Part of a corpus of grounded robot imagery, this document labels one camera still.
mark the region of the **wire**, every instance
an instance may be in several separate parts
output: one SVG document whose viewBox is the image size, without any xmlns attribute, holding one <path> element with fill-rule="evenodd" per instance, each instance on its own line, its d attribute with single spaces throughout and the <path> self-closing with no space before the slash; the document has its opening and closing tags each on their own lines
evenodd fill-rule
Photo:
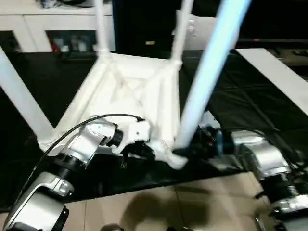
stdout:
<svg viewBox="0 0 308 231">
<path fill-rule="evenodd" d="M 130 114 L 122 114 L 122 113 L 117 113 L 117 114 L 105 114 L 105 115 L 98 115 L 98 116 L 95 116 L 93 118 L 90 118 L 90 119 L 87 119 L 83 122 L 81 122 L 80 124 L 77 124 L 76 126 L 74 126 L 72 129 L 70 129 L 69 131 L 67 131 L 63 136 L 61 136 L 59 139 L 56 140 L 55 143 L 53 143 L 49 149 L 47 149 L 47 151 L 43 154 L 43 156 L 39 159 L 39 161 L 37 162 L 37 164 L 34 166 L 34 168 L 32 169 L 32 172 L 30 173 L 29 177 L 27 178 L 26 182 L 24 183 L 23 187 L 21 188 L 14 204 L 13 204 L 13 207 L 16 205 L 16 203 L 19 201 L 21 195 L 23 194 L 27 184 L 29 183 L 31 177 L 33 176 L 33 173 L 35 172 L 35 170 L 39 167 L 39 165 L 41 164 L 41 162 L 43 161 L 43 159 L 54 149 L 54 147 L 56 145 L 58 145 L 65 137 L 67 137 L 69 134 L 71 134 L 73 131 L 75 131 L 77 128 L 89 123 L 89 122 L 92 122 L 94 120 L 97 120 L 97 119 L 100 119 L 100 118 L 104 118 L 104 117 L 111 117 L 111 116 L 128 116 L 128 117 L 133 117 L 133 118 L 136 118 L 138 122 L 140 121 L 143 121 L 144 119 L 142 119 L 141 117 L 139 116 L 136 116 L 136 115 L 130 115 Z"/>
<path fill-rule="evenodd" d="M 78 6 L 78 5 L 72 5 L 72 4 L 67 4 L 67 3 L 62 3 L 62 5 L 70 6 L 72 8 L 93 8 L 94 6 Z"/>
</svg>

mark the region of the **black cable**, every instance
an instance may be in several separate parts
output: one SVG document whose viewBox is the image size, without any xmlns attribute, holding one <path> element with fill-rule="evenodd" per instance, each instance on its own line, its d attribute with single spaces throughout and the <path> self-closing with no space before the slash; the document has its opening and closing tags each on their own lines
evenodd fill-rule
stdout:
<svg viewBox="0 0 308 231">
<path fill-rule="evenodd" d="M 77 6 L 77 5 L 70 5 L 70 4 L 67 4 L 67 3 L 62 3 L 62 5 L 67 5 L 67 6 L 71 6 L 72 8 L 79 8 L 79 9 L 82 9 L 82 8 L 93 8 L 94 6 Z"/>
<path fill-rule="evenodd" d="M 86 0 L 60 0 L 60 2 L 64 5 L 75 6 L 79 4 L 83 4 Z"/>
<path fill-rule="evenodd" d="M 142 119 L 141 117 L 139 116 L 136 116 L 136 115 L 130 115 L 130 114 L 122 114 L 122 113 L 116 113 L 116 114 L 105 114 L 105 115 L 98 115 L 98 116 L 95 116 L 93 118 L 90 118 L 90 119 L 87 119 L 83 122 L 81 122 L 80 124 L 77 124 L 76 126 L 74 126 L 72 129 L 70 129 L 69 131 L 67 131 L 63 136 L 61 136 L 59 139 L 56 140 L 55 143 L 53 143 L 49 149 L 47 149 L 47 151 L 43 154 L 43 156 L 39 159 L 39 161 L 37 162 L 37 164 L 34 166 L 34 168 L 32 169 L 32 172 L 30 173 L 29 177 L 27 178 L 26 182 L 24 183 L 22 189 L 20 190 L 20 193 L 18 194 L 15 202 L 14 202 L 14 205 L 13 207 L 16 205 L 16 203 L 19 201 L 21 195 L 23 194 L 27 184 L 29 183 L 31 177 L 33 176 L 33 173 L 35 172 L 35 170 L 39 167 L 39 165 L 41 164 L 41 162 L 43 161 L 43 159 L 52 151 L 52 149 L 54 149 L 54 147 L 56 145 L 58 145 L 65 137 L 67 137 L 69 134 L 71 134 L 73 131 L 75 131 L 77 128 L 89 123 L 89 122 L 92 122 L 94 120 L 97 120 L 97 119 L 100 119 L 100 118 L 104 118 L 104 117 L 111 117 L 111 116 L 129 116 L 129 117 L 133 117 L 133 118 L 136 118 L 138 122 L 140 121 L 143 121 L 144 119 Z"/>
</svg>

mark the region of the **white plastic frame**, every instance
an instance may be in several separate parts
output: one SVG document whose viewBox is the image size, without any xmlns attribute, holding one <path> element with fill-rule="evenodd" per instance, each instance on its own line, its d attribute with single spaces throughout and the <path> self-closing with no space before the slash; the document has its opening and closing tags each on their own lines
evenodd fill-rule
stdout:
<svg viewBox="0 0 308 231">
<path fill-rule="evenodd" d="M 176 158 L 170 150 L 189 144 L 249 3 L 250 0 L 222 2 L 216 29 L 202 56 L 184 109 L 179 133 L 178 71 L 182 63 L 181 56 L 193 0 L 182 2 L 170 60 L 110 53 L 103 3 L 95 0 L 98 59 L 56 128 L 50 125 L 2 50 L 0 71 L 5 77 L 1 75 L 0 83 L 35 132 L 42 150 L 46 150 L 64 132 L 90 116 L 127 113 L 143 117 L 152 124 L 166 147 L 166 155 L 169 155 L 160 159 L 169 160 L 173 168 L 181 168 L 186 161 Z M 126 117 L 111 118 L 116 123 L 130 120 L 131 118 Z"/>
</svg>

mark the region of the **tiled floor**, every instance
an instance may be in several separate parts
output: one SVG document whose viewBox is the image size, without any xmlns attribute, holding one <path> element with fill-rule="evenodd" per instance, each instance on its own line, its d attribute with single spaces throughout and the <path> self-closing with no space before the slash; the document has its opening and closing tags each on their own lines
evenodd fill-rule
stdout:
<svg viewBox="0 0 308 231">
<path fill-rule="evenodd" d="M 183 226 L 196 231 L 257 231 L 254 213 L 268 205 L 265 199 L 253 199 L 260 191 L 253 174 L 242 173 L 75 202 L 67 204 L 70 215 L 64 230 L 100 231 L 116 223 L 125 231 Z M 5 216 L 0 215 L 1 223 Z"/>
</svg>

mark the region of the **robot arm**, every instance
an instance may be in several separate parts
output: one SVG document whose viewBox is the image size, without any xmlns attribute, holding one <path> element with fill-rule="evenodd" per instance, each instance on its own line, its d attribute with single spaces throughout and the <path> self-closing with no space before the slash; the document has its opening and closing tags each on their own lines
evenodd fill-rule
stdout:
<svg viewBox="0 0 308 231">
<path fill-rule="evenodd" d="M 304 231 L 308 226 L 308 195 L 303 182 L 296 182 L 282 153 L 264 137 L 250 131 L 231 133 L 235 154 L 251 170 L 263 188 L 256 199 L 265 195 L 278 231 Z M 261 231 L 266 231 L 257 215 Z"/>
<path fill-rule="evenodd" d="M 51 168 L 42 172 L 18 200 L 3 230 L 61 231 L 69 214 L 61 200 L 74 193 L 74 180 L 85 171 L 97 148 L 108 145 L 120 153 L 129 144 L 149 138 L 147 121 L 133 123 L 125 131 L 104 118 L 84 125 L 66 143 Z"/>
</svg>

